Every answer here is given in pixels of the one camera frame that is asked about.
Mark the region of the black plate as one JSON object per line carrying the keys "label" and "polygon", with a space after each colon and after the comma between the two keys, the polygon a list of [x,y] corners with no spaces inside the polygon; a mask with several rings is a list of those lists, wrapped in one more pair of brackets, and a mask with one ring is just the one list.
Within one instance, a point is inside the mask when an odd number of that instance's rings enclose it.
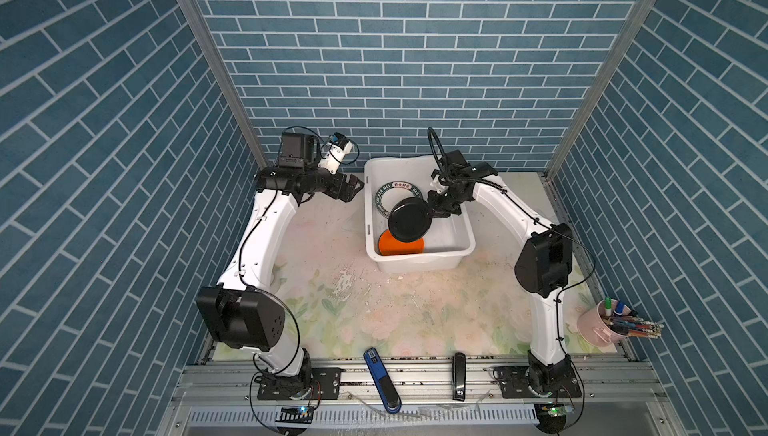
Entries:
{"label": "black plate", "polygon": [[388,230],[399,241],[414,242],[423,238],[432,225],[427,201],[409,198],[401,201],[388,217]]}

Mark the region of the green rimmed white plate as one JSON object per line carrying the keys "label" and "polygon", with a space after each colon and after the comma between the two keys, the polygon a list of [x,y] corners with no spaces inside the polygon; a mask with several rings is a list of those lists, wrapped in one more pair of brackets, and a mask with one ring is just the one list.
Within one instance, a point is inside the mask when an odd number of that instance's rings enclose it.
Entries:
{"label": "green rimmed white plate", "polygon": [[392,210],[403,200],[423,198],[421,190],[407,181],[391,181],[382,185],[374,195],[374,203],[378,212],[388,218]]}

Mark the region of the orange plastic plate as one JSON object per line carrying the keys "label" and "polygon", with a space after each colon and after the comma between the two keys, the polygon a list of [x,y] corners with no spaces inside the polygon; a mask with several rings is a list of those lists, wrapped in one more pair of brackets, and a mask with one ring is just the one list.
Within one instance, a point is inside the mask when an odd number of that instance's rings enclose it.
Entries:
{"label": "orange plastic plate", "polygon": [[414,242],[402,242],[397,240],[389,230],[381,234],[377,246],[379,254],[385,257],[422,254],[424,247],[423,238]]}

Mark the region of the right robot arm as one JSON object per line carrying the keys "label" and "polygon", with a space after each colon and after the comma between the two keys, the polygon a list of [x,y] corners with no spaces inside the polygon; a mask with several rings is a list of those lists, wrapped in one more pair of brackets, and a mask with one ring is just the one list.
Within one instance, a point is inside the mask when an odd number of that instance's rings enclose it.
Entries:
{"label": "right robot arm", "polygon": [[575,244],[572,230],[534,211],[487,165],[451,165],[432,172],[431,216],[457,215],[467,202],[481,204],[519,240],[521,251],[513,272],[529,294],[532,317],[528,384],[540,396],[556,393],[575,377],[564,342],[563,309],[564,293],[577,286],[569,282]]}

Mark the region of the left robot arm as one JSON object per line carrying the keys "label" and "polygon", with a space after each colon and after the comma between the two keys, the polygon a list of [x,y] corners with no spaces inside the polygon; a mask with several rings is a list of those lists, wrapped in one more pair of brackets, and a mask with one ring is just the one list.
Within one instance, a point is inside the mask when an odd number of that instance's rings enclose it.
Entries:
{"label": "left robot arm", "polygon": [[296,316],[272,291],[274,265],[289,223],[315,195],[351,202],[363,189],[342,165],[355,161],[356,143],[334,133],[326,139],[299,127],[283,132],[274,165],[258,171],[248,220],[232,262],[212,286],[202,287],[196,306],[217,343],[250,350],[270,374],[301,376],[308,357]]}

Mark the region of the white plastic bin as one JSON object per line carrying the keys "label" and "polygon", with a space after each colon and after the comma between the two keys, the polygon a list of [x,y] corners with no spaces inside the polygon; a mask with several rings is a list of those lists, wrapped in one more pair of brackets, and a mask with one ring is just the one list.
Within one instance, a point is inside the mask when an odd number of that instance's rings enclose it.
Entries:
{"label": "white plastic bin", "polygon": [[476,248],[465,207],[428,214],[437,163],[431,156],[375,158],[364,166],[366,251],[385,273],[452,270]]}

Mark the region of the black handheld device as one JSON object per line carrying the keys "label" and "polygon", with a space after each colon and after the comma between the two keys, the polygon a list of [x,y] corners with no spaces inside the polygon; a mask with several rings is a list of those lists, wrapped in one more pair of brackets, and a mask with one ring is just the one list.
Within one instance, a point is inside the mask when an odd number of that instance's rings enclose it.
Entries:
{"label": "black handheld device", "polygon": [[466,355],[456,352],[452,358],[452,399],[464,402],[466,393]]}

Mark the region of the blue handheld tool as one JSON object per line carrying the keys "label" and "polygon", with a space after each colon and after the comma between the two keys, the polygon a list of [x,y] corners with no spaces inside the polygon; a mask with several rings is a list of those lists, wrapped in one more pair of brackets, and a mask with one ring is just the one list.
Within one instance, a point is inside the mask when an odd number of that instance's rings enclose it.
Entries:
{"label": "blue handheld tool", "polygon": [[397,414],[402,401],[378,351],[374,347],[368,348],[363,357],[385,411]]}

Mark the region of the pink pen cup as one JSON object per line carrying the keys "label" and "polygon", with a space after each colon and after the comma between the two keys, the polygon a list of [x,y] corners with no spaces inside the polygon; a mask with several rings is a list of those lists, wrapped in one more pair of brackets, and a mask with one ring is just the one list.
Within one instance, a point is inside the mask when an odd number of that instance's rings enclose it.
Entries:
{"label": "pink pen cup", "polygon": [[591,345],[607,347],[628,338],[657,339],[665,326],[639,315],[623,301],[604,298],[577,321],[579,334]]}

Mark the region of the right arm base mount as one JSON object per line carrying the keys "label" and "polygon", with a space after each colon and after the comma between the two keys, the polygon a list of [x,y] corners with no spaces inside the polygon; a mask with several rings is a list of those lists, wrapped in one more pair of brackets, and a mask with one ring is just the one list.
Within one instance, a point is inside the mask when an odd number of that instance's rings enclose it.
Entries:
{"label": "right arm base mount", "polygon": [[569,359],[542,366],[496,366],[491,370],[504,399],[555,397],[577,398],[583,395],[581,382]]}

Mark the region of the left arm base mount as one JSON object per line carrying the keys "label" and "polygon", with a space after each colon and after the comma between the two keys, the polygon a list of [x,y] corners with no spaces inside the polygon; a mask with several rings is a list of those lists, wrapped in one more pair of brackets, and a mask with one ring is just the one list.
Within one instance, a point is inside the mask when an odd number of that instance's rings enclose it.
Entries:
{"label": "left arm base mount", "polygon": [[337,400],[341,384],[342,370],[339,367],[312,368],[310,372],[302,370],[296,376],[275,376],[271,373],[259,375],[256,398],[259,401],[288,401],[313,398]]}

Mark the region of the aluminium rail frame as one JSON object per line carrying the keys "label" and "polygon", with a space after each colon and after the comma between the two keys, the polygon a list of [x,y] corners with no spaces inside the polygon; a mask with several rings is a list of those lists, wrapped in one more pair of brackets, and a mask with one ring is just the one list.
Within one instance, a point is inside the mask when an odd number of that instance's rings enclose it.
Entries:
{"label": "aluminium rail frame", "polygon": [[522,366],[519,357],[471,357],[466,400],[452,399],[449,358],[388,359],[401,398],[385,411],[360,358],[316,360],[342,370],[337,400],[259,401],[255,369],[245,361],[185,368],[159,425],[162,435],[680,435],[668,392],[646,362],[579,356],[577,398],[504,399],[491,375]]}

